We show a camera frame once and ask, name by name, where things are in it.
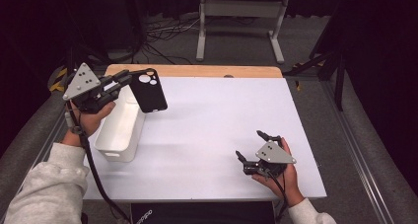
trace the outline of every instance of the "hand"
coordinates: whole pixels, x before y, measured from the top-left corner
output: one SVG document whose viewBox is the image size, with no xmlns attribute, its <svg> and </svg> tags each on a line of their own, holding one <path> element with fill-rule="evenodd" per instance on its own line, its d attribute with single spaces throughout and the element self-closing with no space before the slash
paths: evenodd
<svg viewBox="0 0 418 224">
<path fill-rule="evenodd" d="M 286 142 L 286 140 L 282 137 L 282 144 L 283 149 L 292 155 L 290 152 L 289 146 Z M 270 188 L 274 194 L 276 194 L 278 197 L 283 199 L 283 194 L 280 191 L 280 188 L 274 183 L 274 181 L 270 178 L 266 180 L 264 176 L 261 176 L 259 174 L 252 175 L 252 178 L 259 183 L 265 185 L 266 187 Z M 277 181 L 279 182 L 280 186 L 282 186 L 285 189 L 286 196 L 288 198 L 288 204 L 290 207 L 300 203 L 305 198 L 302 196 L 301 192 L 299 191 L 298 187 L 298 174 L 296 172 L 295 166 L 293 164 L 288 164 L 286 170 L 284 171 L 283 175 L 280 175 L 277 178 Z"/>
<path fill-rule="evenodd" d="M 81 125 L 87 136 L 91 136 L 96 132 L 96 130 L 98 130 L 102 119 L 108 116 L 115 106 L 115 102 L 110 102 L 106 104 L 98 113 L 82 113 L 81 116 L 79 116 L 80 111 L 77 109 L 74 109 L 73 112 L 77 119 L 81 119 Z M 61 143 L 70 146 L 81 146 L 79 135 L 72 133 L 70 129 L 68 129 Z"/>
</svg>

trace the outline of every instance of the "person's right hand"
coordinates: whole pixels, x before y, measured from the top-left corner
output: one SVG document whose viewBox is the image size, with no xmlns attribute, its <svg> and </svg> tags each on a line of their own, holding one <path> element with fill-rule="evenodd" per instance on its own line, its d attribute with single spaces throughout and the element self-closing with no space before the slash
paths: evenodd
<svg viewBox="0 0 418 224">
<path fill-rule="evenodd" d="M 282 137 L 282 144 L 283 149 L 292 155 L 290 152 L 289 146 L 286 142 L 286 140 Z M 274 183 L 274 181 L 270 178 L 266 179 L 264 176 L 259 174 L 252 175 L 252 178 L 259 183 L 265 185 L 266 187 L 269 187 L 274 194 L 279 196 L 283 199 L 283 194 L 280 188 Z M 295 166 L 293 164 L 288 164 L 286 170 L 284 171 L 283 175 L 280 175 L 277 178 L 277 181 L 280 183 L 280 186 L 282 186 L 285 189 L 286 196 L 288 198 L 288 204 L 290 207 L 300 203 L 305 198 L 302 196 L 301 192 L 299 191 L 298 187 L 298 174 L 296 172 Z"/>
</svg>

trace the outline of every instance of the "floor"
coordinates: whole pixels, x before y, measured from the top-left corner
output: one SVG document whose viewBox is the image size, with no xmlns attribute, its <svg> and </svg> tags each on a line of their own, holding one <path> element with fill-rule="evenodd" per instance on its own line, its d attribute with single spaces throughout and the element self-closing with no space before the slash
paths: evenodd
<svg viewBox="0 0 418 224">
<path fill-rule="evenodd" d="M 145 45 L 133 62 L 171 64 L 167 57 L 174 56 L 169 60 L 176 64 L 275 65 L 288 71 L 295 63 L 308 60 L 328 20 L 286 18 L 279 34 L 285 57 L 283 65 L 276 63 L 267 38 L 267 32 L 273 26 L 270 20 L 235 18 L 208 22 L 202 62 L 194 59 L 197 25 L 187 26 L 187 31 L 171 39 L 149 33 L 148 39 L 159 36 L 155 42 L 149 42 L 158 52 Z M 110 56 L 124 53 L 113 51 Z M 98 72 L 101 70 L 105 68 L 98 67 Z M 296 80 L 300 82 L 299 90 Z M 309 70 L 298 77 L 288 77 L 287 81 L 328 195 L 312 200 L 313 206 L 320 212 L 329 213 L 337 223 L 418 223 L 418 198 L 385 151 L 351 87 L 349 77 L 345 77 L 344 112 L 339 112 L 330 99 L 333 79 L 319 82 L 314 70 Z M 62 105 L 60 93 L 52 93 L 0 160 L 2 214 L 27 170 L 42 160 L 39 151 L 47 151 L 50 141 L 65 130 L 65 126 L 58 122 Z M 121 203 L 121 207 L 129 211 L 128 204 Z M 83 210 L 89 216 L 89 223 L 115 223 L 107 204 L 102 201 L 85 200 Z M 292 222 L 285 215 L 281 223 Z"/>
</svg>

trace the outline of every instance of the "person's right arm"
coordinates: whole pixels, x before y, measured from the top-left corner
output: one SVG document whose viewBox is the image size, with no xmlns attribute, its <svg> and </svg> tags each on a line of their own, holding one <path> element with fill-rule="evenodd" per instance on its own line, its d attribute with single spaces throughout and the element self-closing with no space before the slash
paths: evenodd
<svg viewBox="0 0 418 224">
<path fill-rule="evenodd" d="M 291 154 L 289 146 L 284 138 L 282 138 L 284 150 Z M 284 176 L 279 176 L 277 181 L 284 186 L 286 181 L 286 197 L 289 205 L 289 215 L 295 224 L 317 223 L 317 224 L 334 224 L 335 220 L 327 213 L 318 213 L 312 206 L 311 202 L 304 198 L 298 187 L 298 175 L 293 164 L 288 164 Z M 270 188 L 274 194 L 283 199 L 283 194 L 279 187 L 272 179 L 266 179 L 261 175 L 252 175 L 252 178 L 259 183 Z"/>
</svg>

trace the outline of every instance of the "gray carpet floor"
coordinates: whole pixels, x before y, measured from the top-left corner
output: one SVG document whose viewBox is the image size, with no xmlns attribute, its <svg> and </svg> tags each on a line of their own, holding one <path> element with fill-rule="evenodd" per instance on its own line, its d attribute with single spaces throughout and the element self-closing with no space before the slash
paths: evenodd
<svg viewBox="0 0 418 224">
<path fill-rule="evenodd" d="M 195 61 L 198 31 L 194 28 L 173 39 L 160 39 L 150 45 L 166 56 L 184 57 L 193 64 L 276 65 L 282 71 L 288 71 L 295 63 L 308 60 L 328 20 L 315 17 L 286 18 L 279 34 L 279 43 L 286 61 L 283 65 L 276 63 L 267 38 L 267 32 L 274 23 L 265 19 L 256 19 L 248 25 L 231 19 L 210 21 L 203 62 Z M 120 54 L 123 52 L 114 51 L 110 56 L 116 57 Z M 177 64 L 188 64 L 180 58 L 171 60 Z M 134 62 L 170 64 L 163 57 L 147 51 L 139 52 Z M 326 198 L 313 200 L 313 205 L 318 211 L 331 214 L 337 223 L 383 223 L 376 214 L 364 180 L 359 176 L 358 167 L 350 155 L 345 133 L 333 110 L 335 105 L 327 99 L 324 83 L 317 81 L 314 70 L 287 80 L 328 194 Z M 301 90 L 297 90 L 295 80 L 300 81 Z M 334 80 L 327 83 L 332 86 Z M 49 138 L 49 131 L 53 129 L 62 112 L 60 96 L 59 93 L 51 95 L 0 160 L 2 213 L 16 194 L 25 173 L 34 163 L 38 152 Z M 418 223 L 418 198 L 384 149 L 351 87 L 348 76 L 344 85 L 343 109 L 341 114 L 352 129 L 391 215 L 392 220 L 387 223 Z M 121 207 L 126 212 L 129 211 L 127 203 L 121 203 Z M 85 200 L 83 210 L 89 216 L 89 223 L 115 223 L 103 201 Z M 291 223 L 288 215 L 281 223 Z"/>
</svg>

